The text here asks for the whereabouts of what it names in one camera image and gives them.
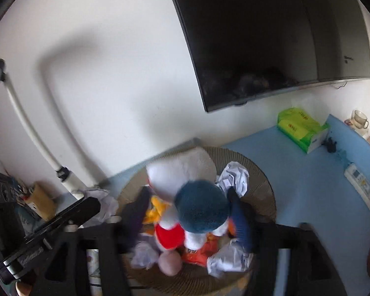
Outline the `person's left hand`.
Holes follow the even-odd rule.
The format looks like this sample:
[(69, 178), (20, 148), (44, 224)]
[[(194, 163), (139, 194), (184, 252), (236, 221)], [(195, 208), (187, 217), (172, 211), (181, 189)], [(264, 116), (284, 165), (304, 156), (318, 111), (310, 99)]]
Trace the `person's left hand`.
[(17, 281), (15, 286), (18, 296), (29, 296), (33, 289), (31, 285), (23, 283), (22, 281)]

